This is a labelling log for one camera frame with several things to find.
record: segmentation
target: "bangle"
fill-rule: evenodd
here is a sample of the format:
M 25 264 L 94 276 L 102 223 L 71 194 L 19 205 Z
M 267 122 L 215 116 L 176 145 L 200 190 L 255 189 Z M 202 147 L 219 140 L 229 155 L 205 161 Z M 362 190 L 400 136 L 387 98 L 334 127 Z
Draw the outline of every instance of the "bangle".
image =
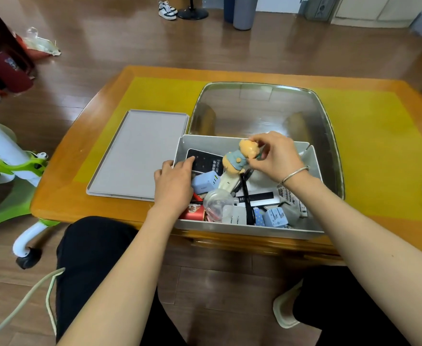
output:
M 289 175 L 287 175 L 278 185 L 277 185 L 277 188 L 278 189 L 280 189 L 280 188 L 283 188 L 284 187 L 284 183 L 287 181 L 287 180 L 289 180 L 292 176 L 294 176 L 295 174 L 297 174 L 297 173 L 300 173 L 301 171 L 304 171 L 304 170 L 308 170 L 308 169 L 310 169 L 310 166 L 304 166 L 304 167 L 301 167 L 299 170 L 296 170 L 296 171 L 294 171 L 293 173 L 290 173 Z

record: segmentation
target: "glass panel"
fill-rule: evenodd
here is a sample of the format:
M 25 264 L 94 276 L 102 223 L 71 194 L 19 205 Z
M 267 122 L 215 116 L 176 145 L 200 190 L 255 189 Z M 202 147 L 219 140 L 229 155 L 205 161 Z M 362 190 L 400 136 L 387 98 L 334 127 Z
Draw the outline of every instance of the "glass panel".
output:
M 193 135 L 248 137 L 277 131 L 315 147 L 326 186 L 344 198 L 341 161 L 331 124 L 317 95 L 290 86 L 215 82 L 192 114 Z

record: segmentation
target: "toy figurine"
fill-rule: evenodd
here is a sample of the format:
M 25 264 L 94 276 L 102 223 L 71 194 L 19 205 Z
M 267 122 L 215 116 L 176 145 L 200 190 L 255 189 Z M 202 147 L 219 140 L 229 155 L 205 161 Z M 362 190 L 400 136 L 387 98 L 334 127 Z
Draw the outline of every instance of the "toy figurine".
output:
M 225 170 L 229 173 L 238 174 L 245 172 L 244 167 L 248 163 L 246 159 L 254 159 L 259 155 L 257 142 L 241 140 L 239 146 L 240 150 L 228 152 L 222 160 Z

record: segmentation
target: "chair caster wheel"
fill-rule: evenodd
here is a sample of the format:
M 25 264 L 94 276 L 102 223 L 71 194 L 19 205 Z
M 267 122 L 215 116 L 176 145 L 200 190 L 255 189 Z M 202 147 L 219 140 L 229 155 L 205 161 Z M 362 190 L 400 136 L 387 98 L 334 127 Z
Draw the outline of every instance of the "chair caster wheel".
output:
M 41 249 L 29 248 L 30 252 L 25 257 L 18 257 L 16 263 L 22 269 L 32 268 L 41 259 Z

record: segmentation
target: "blue polka dot item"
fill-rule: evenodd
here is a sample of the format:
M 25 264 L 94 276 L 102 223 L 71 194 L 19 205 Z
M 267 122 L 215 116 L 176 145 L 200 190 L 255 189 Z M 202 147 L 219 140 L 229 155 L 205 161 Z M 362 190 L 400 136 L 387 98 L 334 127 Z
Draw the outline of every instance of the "blue polka dot item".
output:
M 253 208 L 254 210 L 254 217 L 256 218 L 256 226 L 265 226 L 264 219 L 262 215 L 264 214 L 263 211 L 259 208 Z

